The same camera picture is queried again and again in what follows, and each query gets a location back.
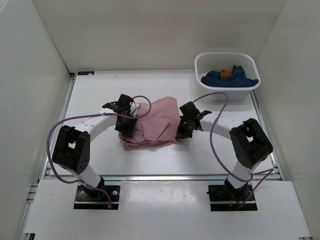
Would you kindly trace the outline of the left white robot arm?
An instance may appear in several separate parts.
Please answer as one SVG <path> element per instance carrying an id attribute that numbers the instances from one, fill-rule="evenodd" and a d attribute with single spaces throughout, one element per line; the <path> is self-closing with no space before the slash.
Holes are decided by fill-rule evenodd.
<path id="1" fill-rule="evenodd" d="M 103 198 L 105 181 L 90 166 L 91 142 L 108 128 L 115 126 L 125 134 L 133 133 L 138 120 L 140 104 L 132 98 L 128 101 L 106 103 L 95 114 L 69 117 L 63 122 L 85 119 L 75 126 L 63 125 L 53 149 L 48 153 L 51 169 L 57 179 L 66 184 L 79 183 L 93 200 Z"/>

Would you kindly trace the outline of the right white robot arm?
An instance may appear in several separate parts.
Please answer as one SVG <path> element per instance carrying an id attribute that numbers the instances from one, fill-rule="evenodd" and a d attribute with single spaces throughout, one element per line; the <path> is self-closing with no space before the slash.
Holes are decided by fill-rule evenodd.
<path id="1" fill-rule="evenodd" d="M 214 156 L 222 168 L 229 174 L 225 181 L 224 193 L 230 200 L 238 199 L 243 193 L 243 187 L 249 183 L 256 168 L 272 152 L 273 146 L 254 118 L 243 122 L 214 116 L 209 110 L 200 112 L 195 110 L 182 110 L 180 122 L 176 132 L 176 139 L 188 139 L 193 136 L 193 131 L 209 133 L 209 142 Z M 213 134 L 231 141 L 237 159 L 233 170 L 223 165 L 214 149 Z"/>

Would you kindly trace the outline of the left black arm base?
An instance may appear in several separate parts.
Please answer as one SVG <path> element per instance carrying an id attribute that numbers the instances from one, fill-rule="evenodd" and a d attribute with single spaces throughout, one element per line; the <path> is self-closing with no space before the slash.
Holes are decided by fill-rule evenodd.
<path id="1" fill-rule="evenodd" d="M 78 184 L 73 208 L 75 210 L 118 210 L 120 202 L 120 185 L 104 185 L 107 195 L 99 190 L 89 189 Z"/>

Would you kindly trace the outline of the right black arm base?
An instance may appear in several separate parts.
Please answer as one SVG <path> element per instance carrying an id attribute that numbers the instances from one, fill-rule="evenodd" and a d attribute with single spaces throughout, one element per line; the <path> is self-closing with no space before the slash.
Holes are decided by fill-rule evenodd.
<path id="1" fill-rule="evenodd" d="M 257 203 L 251 184 L 245 184 L 239 189 L 233 189 L 229 184 L 208 185 L 210 211 L 257 211 Z"/>

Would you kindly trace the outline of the pink trousers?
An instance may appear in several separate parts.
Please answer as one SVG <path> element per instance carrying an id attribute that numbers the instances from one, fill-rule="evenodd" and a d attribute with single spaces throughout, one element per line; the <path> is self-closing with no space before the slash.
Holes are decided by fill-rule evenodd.
<path id="1" fill-rule="evenodd" d="M 149 104 L 140 103 L 137 122 L 131 137 L 120 133 L 125 151 L 164 147 L 175 143 L 180 115 L 177 100 L 167 96 Z"/>

